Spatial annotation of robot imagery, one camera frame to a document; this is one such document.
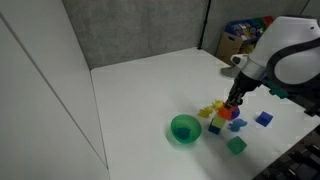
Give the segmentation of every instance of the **white wall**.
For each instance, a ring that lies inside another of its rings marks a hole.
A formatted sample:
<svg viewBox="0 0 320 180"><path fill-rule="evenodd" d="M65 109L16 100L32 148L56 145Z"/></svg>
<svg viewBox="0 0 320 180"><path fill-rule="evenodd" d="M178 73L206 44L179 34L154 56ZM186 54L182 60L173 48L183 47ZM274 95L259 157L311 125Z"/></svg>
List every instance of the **white wall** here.
<svg viewBox="0 0 320 180"><path fill-rule="evenodd" d="M0 19L0 179L108 180L108 170Z"/></svg>
<svg viewBox="0 0 320 180"><path fill-rule="evenodd" d="M105 162L90 72L61 0L0 0L0 12Z"/></svg>

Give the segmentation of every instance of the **cardboard box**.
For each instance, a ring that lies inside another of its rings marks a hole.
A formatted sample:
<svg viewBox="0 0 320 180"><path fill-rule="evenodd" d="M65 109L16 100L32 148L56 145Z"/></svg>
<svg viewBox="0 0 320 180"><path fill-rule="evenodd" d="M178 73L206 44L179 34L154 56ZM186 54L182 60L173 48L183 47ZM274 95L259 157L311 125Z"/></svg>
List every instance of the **cardboard box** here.
<svg viewBox="0 0 320 180"><path fill-rule="evenodd" d="M241 37L224 32L220 39L216 57L231 66L233 63L231 62L230 57L234 54L238 54L242 45L243 40Z"/></svg>

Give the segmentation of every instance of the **gray wall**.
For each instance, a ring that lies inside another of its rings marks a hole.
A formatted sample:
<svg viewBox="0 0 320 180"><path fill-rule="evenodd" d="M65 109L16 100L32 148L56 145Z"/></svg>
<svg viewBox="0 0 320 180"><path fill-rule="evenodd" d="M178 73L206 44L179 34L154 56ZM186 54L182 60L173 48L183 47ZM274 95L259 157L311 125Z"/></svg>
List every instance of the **gray wall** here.
<svg viewBox="0 0 320 180"><path fill-rule="evenodd" d="M91 69L197 46L207 1L63 0ZM213 0L203 47L215 53L228 21L300 14L306 2Z"/></svg>
<svg viewBox="0 0 320 180"><path fill-rule="evenodd" d="M207 0L63 0L90 68L196 46Z"/></svg>
<svg viewBox="0 0 320 180"><path fill-rule="evenodd" d="M319 0L310 0L302 15L313 16L320 20L320 1Z"/></svg>

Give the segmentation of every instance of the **green bowl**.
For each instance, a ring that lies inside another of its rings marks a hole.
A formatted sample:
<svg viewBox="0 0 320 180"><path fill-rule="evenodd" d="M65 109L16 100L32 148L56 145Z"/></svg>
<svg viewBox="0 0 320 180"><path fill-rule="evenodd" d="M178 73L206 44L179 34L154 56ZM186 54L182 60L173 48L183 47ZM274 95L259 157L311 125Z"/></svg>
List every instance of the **green bowl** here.
<svg viewBox="0 0 320 180"><path fill-rule="evenodd" d="M183 144L189 144L198 139L202 129L196 118L182 114L173 118L171 131L176 140Z"/></svg>

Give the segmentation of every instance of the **black cable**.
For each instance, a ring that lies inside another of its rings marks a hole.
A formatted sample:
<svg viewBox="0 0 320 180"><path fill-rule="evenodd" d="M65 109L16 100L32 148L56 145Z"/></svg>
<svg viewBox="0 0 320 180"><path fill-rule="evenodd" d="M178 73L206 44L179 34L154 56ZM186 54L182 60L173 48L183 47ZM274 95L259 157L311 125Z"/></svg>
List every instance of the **black cable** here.
<svg viewBox="0 0 320 180"><path fill-rule="evenodd" d="M198 49L202 49L202 41L203 41L203 37L204 37L204 32L206 31L206 26L207 26L207 22L208 22L208 15L209 15L209 11L210 11L211 1L212 0L209 0L209 2L208 2L206 17L205 17L204 22L203 22L203 28L202 28L202 33L201 33L201 37L200 37L199 44L198 44Z"/></svg>

